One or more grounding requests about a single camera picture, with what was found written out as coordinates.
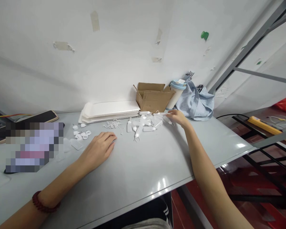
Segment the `blue lid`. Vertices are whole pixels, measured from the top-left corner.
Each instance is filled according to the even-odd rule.
[[[179,90],[184,90],[187,87],[186,82],[184,82],[184,83],[176,83],[176,82],[178,82],[178,80],[173,80],[171,82],[171,87],[174,87],[174,88],[179,89]]]

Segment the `smartphone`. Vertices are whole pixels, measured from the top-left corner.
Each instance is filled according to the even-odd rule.
[[[54,122],[58,119],[57,114],[54,111],[46,111],[41,114],[30,116],[27,119],[19,122]],[[0,144],[5,143],[5,126],[0,127]]]

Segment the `yellow power strip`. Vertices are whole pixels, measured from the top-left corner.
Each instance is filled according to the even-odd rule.
[[[259,127],[259,128],[262,128],[263,130],[273,134],[273,135],[277,135],[277,134],[281,134],[282,131],[272,127],[272,126],[269,126],[267,123],[265,123],[263,120],[260,120],[259,118],[257,117],[254,117],[254,116],[251,116],[249,119],[248,119],[248,122],[252,123],[253,125]]]

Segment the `black cable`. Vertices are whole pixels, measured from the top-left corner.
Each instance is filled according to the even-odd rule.
[[[217,119],[218,119],[218,118],[221,118],[221,117],[224,117],[224,116],[228,116],[228,115],[240,115],[240,116],[244,116],[244,117],[246,117],[246,118],[249,118],[248,116],[246,116],[246,115],[244,115],[244,114],[226,114],[226,115],[222,115],[222,116],[217,117]]]

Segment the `light blue bag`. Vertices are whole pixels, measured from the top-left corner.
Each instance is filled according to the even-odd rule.
[[[209,94],[205,87],[199,93],[190,78],[190,76],[184,78],[187,87],[178,99],[175,109],[196,121],[207,121],[213,116],[214,95]]]

